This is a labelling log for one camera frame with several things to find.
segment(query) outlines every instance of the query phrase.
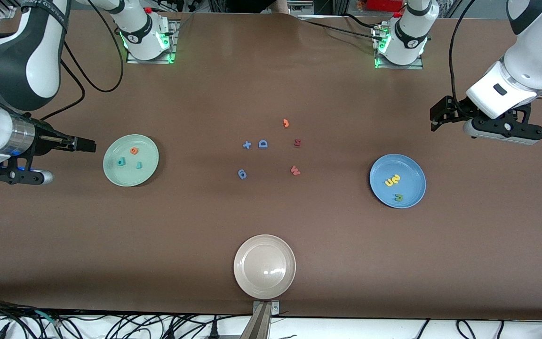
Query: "white plate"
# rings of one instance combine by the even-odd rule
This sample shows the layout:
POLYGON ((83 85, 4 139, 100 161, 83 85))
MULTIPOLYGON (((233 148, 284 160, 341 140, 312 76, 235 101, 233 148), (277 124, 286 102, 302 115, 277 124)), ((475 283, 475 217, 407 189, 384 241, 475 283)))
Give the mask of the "white plate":
POLYGON ((237 251, 234 275, 239 287, 257 299, 273 299, 294 281, 296 259, 286 241, 261 234, 246 240, 237 251))

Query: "table surface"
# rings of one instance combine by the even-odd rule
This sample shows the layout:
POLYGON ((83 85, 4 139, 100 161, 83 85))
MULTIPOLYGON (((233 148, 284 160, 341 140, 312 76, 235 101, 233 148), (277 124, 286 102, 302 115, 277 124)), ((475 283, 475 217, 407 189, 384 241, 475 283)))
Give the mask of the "table surface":
MULTIPOLYGON (((118 56, 96 13, 74 11, 70 25, 88 75, 114 84, 118 56)), ((234 255, 250 236, 275 234, 297 262, 278 298, 290 315, 542 319, 542 141, 472 140, 461 124, 430 132, 430 107, 450 93, 453 27, 438 20, 424 70, 401 71, 375 69, 366 38, 288 15, 194 15, 174 65, 127 65, 116 91, 88 89, 49 120, 97 141, 97 153, 37 158, 56 175, 51 185, 0 183, 0 299, 248 313, 234 255), (157 143, 159 168, 144 185, 118 187, 103 156, 133 133, 157 143), (241 146, 260 139, 267 150, 241 146), (370 191, 370 167, 389 153, 426 174, 426 196, 408 210, 370 191)), ((454 52, 461 97, 514 41, 505 21, 464 21, 454 52)), ((65 74, 35 114, 79 94, 65 74)), ((542 101, 533 108, 542 125, 542 101)))

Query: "plate rim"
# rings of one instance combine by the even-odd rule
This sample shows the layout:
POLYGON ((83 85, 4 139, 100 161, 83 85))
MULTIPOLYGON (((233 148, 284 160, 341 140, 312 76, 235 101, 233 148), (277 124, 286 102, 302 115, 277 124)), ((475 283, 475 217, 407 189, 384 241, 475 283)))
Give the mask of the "plate rim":
POLYGON ((263 300, 273 299, 273 298, 277 298, 280 295, 284 294, 288 290, 288 288, 290 288, 290 286, 292 286, 292 283, 294 282, 294 278, 296 276, 296 257, 294 255, 294 251, 292 250, 292 247, 290 247, 290 245, 286 241, 284 241, 282 238, 280 238, 279 236, 275 236, 273 234, 258 234, 258 235, 255 235, 255 236, 251 236, 250 238, 245 240, 239 246, 239 248, 237 249, 237 251, 235 253, 235 256, 234 256, 233 270, 234 270, 235 281, 237 282, 239 288, 241 288, 241 290, 244 291, 245 294, 247 294, 248 296, 251 296, 252 298, 258 298, 258 299, 263 299, 263 300), (246 275, 241 274, 241 270, 238 270, 238 267, 239 267, 239 263, 241 262, 241 260, 243 258, 245 258, 245 256, 250 251, 247 251, 245 253, 245 255, 243 255, 241 257, 238 257, 238 255, 239 255, 240 251, 242 251, 243 249, 245 250, 245 245, 247 245, 248 242, 256 241, 257 239, 260 239, 260 238, 271 238, 271 239, 274 239, 274 240, 278 241, 279 243, 285 245, 285 247, 288 249, 288 253, 289 253, 289 257, 286 258, 287 259, 287 264, 289 264, 289 262, 292 262, 292 264, 294 266, 294 269, 292 270, 292 274, 290 274, 290 277, 288 278, 286 287, 279 294, 273 294, 273 295, 270 294, 269 296, 265 296, 265 295, 260 295, 260 294, 255 293, 256 296, 253 296, 252 294, 250 294, 250 292, 247 292, 247 290, 245 290, 245 287, 239 282, 239 279, 237 277, 238 272, 240 272, 239 274, 243 276, 244 280, 248 281, 246 275))
POLYGON ((159 149, 158 149, 158 146, 157 144, 154 142, 154 140, 152 140, 150 137, 147 137, 145 135, 142 135, 142 134, 127 134, 127 135, 123 135, 122 137, 119 137, 118 139, 116 139, 114 142, 112 142, 112 144, 110 144, 110 146, 108 146, 107 150, 106 150, 106 153, 104 153, 104 158, 102 160, 102 169, 104 170, 104 175, 106 176, 106 178, 108 179, 109 182, 112 182, 113 184, 115 184, 116 186, 120 186, 120 187, 134 187, 134 186, 137 186, 137 185, 141 185, 142 183, 148 181, 153 175, 154 173, 156 172, 156 170, 158 169, 158 165, 159 165, 159 161, 160 161, 160 152, 159 152, 159 149), (136 183, 134 185, 123 185, 123 184, 120 184, 120 183, 116 183, 114 181, 112 181, 112 179, 110 178, 110 176, 108 175, 108 172, 106 171, 106 157, 108 156, 108 152, 111 152, 110 150, 112 149, 112 146, 114 146, 114 144, 116 142, 119 142, 121 139, 123 138, 129 138, 129 137, 142 137, 144 139, 146 139, 146 141, 148 142, 151 142, 154 146, 154 148, 156 149, 156 166, 154 167, 154 170, 152 171, 152 173, 147 177, 145 178, 142 182, 140 183, 136 183))
POLYGON ((417 163, 417 161, 413 160, 411 157, 408 157, 404 154, 399 154, 399 153, 390 153, 390 154, 385 154, 381 157, 379 157, 376 161, 374 161, 374 164, 372 165, 372 167, 369 169, 369 175, 368 175, 368 180, 369 180, 369 187, 372 189, 372 193, 374 193, 374 195, 376 196, 376 198, 378 198, 379 201, 381 201, 383 204, 385 204, 386 206, 389 206, 390 208, 398 208, 398 209, 406 209, 406 208, 412 208, 413 206, 415 206, 416 204, 418 204, 419 202, 422 201, 424 195, 426 195, 426 187, 427 187, 427 183, 426 183, 426 174, 423 172, 423 169, 422 167, 417 163), (372 183, 372 172, 374 171, 374 167, 376 167, 376 164, 382 160, 383 158, 385 157, 390 157, 390 156, 396 156, 396 157, 404 157, 404 158, 407 158, 409 159, 410 161, 413 161, 413 163, 415 163, 415 165, 419 168, 421 174, 422 174, 422 178, 423 178, 423 191, 422 191, 422 194, 420 195, 419 199, 414 202, 413 204, 409 205, 409 206, 394 206, 393 204, 389 204, 388 202, 386 202, 384 199, 382 199, 381 197, 378 196, 378 194, 376 193, 376 191, 374 190, 374 184, 372 183))

